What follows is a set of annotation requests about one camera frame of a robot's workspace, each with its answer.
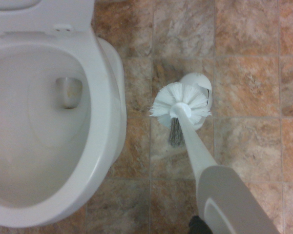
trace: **white bristles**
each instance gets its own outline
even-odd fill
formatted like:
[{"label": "white bristles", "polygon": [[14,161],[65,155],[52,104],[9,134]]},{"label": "white bristles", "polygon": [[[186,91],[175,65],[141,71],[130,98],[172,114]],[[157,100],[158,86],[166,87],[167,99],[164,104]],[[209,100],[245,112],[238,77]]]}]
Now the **white bristles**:
[{"label": "white bristles", "polygon": [[189,120],[194,125],[202,117],[210,115],[207,101],[205,95],[196,87],[178,82],[171,83],[162,88],[157,94],[153,107],[150,110],[151,116],[158,117],[159,122],[169,128],[171,107],[178,102],[183,102],[191,109]]},{"label": "white bristles", "polygon": [[166,86],[169,92],[173,95],[176,102],[181,102],[184,95],[184,86],[182,83],[172,83]]}]

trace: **toilet brush handle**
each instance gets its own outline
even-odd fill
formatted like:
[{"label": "toilet brush handle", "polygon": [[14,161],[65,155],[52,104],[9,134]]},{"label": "toilet brush handle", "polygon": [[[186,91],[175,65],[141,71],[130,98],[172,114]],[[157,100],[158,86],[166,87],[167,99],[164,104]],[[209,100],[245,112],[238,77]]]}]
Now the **toilet brush handle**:
[{"label": "toilet brush handle", "polygon": [[185,139],[195,180],[198,181],[201,173],[207,167],[217,165],[217,163],[197,135],[185,111],[182,108],[178,108],[176,110],[176,115],[178,116],[181,130]]}]

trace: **white brush holder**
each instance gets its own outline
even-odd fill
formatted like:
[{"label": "white brush holder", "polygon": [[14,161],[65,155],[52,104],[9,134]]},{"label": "white brush holder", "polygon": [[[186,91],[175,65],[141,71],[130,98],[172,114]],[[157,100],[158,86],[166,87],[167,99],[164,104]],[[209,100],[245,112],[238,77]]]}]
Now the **white brush holder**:
[{"label": "white brush holder", "polygon": [[[200,73],[189,73],[181,78],[179,81],[183,84],[189,84],[197,89],[199,89],[208,99],[207,107],[211,108],[213,98],[212,98],[212,92],[211,92],[211,82],[210,80]],[[202,117],[201,120],[194,125],[194,129],[198,130],[203,126],[203,123],[205,121],[206,117]]]}]

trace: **white toilet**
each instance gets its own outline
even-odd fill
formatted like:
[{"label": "white toilet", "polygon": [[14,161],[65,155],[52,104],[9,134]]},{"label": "white toilet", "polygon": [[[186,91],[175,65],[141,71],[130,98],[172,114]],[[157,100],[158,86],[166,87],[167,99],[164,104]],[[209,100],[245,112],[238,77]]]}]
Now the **white toilet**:
[{"label": "white toilet", "polygon": [[2,226],[69,216],[122,150],[123,66],[91,29],[94,1],[0,0]]}]

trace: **bathroom floor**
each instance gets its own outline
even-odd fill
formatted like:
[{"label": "bathroom floor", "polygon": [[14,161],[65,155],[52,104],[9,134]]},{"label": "bathroom floor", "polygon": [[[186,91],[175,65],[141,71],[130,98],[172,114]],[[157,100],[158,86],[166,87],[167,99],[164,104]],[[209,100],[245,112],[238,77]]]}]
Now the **bathroom floor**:
[{"label": "bathroom floor", "polygon": [[199,136],[293,234],[293,0],[101,0],[94,22],[125,67],[123,152],[74,215],[0,234],[186,234],[197,214],[187,152],[168,146],[148,108],[190,72],[213,84]]}]

